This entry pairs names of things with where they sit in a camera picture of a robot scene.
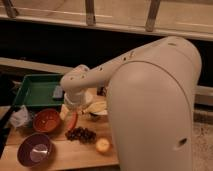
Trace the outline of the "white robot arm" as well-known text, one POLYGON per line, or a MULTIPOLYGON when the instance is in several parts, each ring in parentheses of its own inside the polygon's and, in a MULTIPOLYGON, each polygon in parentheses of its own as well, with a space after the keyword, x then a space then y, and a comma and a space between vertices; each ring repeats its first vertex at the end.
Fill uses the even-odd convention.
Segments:
POLYGON ((107 88, 121 171, 193 171, 193 108, 201 67, 197 48, 171 36, 93 69, 80 65, 60 84, 69 107, 84 104, 88 88, 107 88))

